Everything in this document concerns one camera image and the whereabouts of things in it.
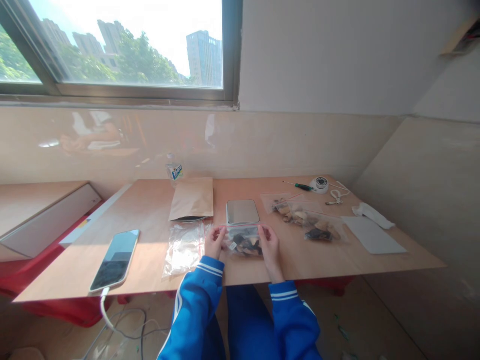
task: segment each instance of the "window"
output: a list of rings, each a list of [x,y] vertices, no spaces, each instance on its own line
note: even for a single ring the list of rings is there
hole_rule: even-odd
[[[0,24],[0,94],[237,103],[242,0],[0,0]]]
[[[0,25],[0,82],[40,83],[40,79]]]

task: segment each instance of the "plastic water bottle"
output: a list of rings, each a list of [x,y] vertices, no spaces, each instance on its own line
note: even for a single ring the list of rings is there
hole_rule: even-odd
[[[175,162],[175,155],[171,152],[166,156],[168,158],[168,163],[165,165],[166,173],[170,179],[170,184],[172,187],[177,186],[177,181],[184,177],[184,170],[182,164]]]

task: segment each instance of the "brown paper envelope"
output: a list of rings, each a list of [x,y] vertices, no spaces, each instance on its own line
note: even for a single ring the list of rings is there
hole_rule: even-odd
[[[214,180],[211,177],[187,178],[178,182],[169,221],[185,217],[209,218],[214,215]]]

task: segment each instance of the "plastic bag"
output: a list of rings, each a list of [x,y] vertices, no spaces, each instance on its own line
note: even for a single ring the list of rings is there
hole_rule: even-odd
[[[276,205],[291,197],[289,192],[260,194],[260,199],[267,214],[277,211]]]
[[[304,212],[306,214],[306,219],[303,222],[305,240],[349,243],[342,219],[314,211],[307,210]]]
[[[162,279],[185,274],[197,267],[205,255],[205,239],[211,227],[212,222],[205,220],[171,224]]]
[[[243,224],[223,225],[227,228],[223,242],[232,255],[244,257],[263,256],[262,245],[260,244],[259,225],[265,224]]]
[[[296,225],[303,226],[307,220],[306,211],[321,213],[322,207],[316,201],[287,201],[288,207],[290,209],[290,214],[287,214],[284,218],[284,222],[292,222]]]
[[[288,214],[290,213],[290,207],[289,207],[288,201],[305,201],[305,200],[306,200],[305,196],[302,193],[300,193],[288,198],[287,200],[277,203],[275,205],[275,208],[276,208],[276,211],[283,216],[283,221],[286,223],[290,223],[292,220],[292,217],[288,216]]]

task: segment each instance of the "white stripe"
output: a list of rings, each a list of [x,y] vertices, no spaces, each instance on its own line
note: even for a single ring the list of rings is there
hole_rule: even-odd
[[[220,275],[220,274],[217,274],[216,272],[213,272],[213,271],[210,271],[210,270],[204,269],[204,268],[202,268],[202,267],[197,267],[197,269],[200,269],[200,270],[203,270],[204,272],[207,272],[207,273],[213,274],[213,275],[215,275],[215,276],[218,276],[219,278],[223,278],[223,276],[222,276],[222,275]]]
[[[272,298],[281,298],[283,296],[293,295],[293,294],[298,294],[298,291],[294,290],[294,291],[289,291],[289,292],[282,292],[280,294],[271,294],[271,297]]]
[[[314,311],[312,310],[312,308],[311,308],[305,301],[302,300],[302,302],[303,302],[303,305],[306,306],[307,308],[309,308],[310,311],[311,311],[311,313],[312,313],[313,315],[315,315],[315,313],[314,313]]]
[[[185,278],[187,277],[187,274],[188,272],[185,274],[185,276],[183,277],[181,283],[180,283],[180,286],[178,287],[178,290],[176,292],[176,297],[175,297],[175,309],[173,310],[173,322],[171,323],[171,328],[170,328],[170,332],[168,333],[168,336],[166,337],[166,340],[165,340],[165,343],[163,344],[163,346],[161,347],[161,350],[160,352],[158,353],[158,356],[157,356],[157,359],[160,357],[160,355],[162,354],[162,351],[165,349],[165,346],[167,345],[167,343],[169,342],[169,339],[170,339],[170,335],[172,333],[172,328],[175,324],[175,320],[177,320],[177,316],[179,315],[180,313],[180,310],[182,309],[182,305],[184,303],[184,299],[182,298],[182,295],[180,295],[180,289],[182,288],[182,284],[184,283],[184,280]]]
[[[272,300],[273,301],[284,301],[284,300],[290,300],[290,299],[298,298],[298,297],[299,297],[298,295],[295,295],[295,296],[290,296],[290,297],[282,297],[281,299],[273,298]]]
[[[218,269],[214,268],[213,266],[205,265],[205,264],[202,263],[202,262],[199,263],[198,266],[204,267],[204,268],[207,268],[207,269],[210,269],[210,270],[212,270],[212,271],[214,271],[214,272],[216,272],[216,273],[222,274],[222,275],[223,275],[223,273],[224,273],[222,270],[218,270]]]

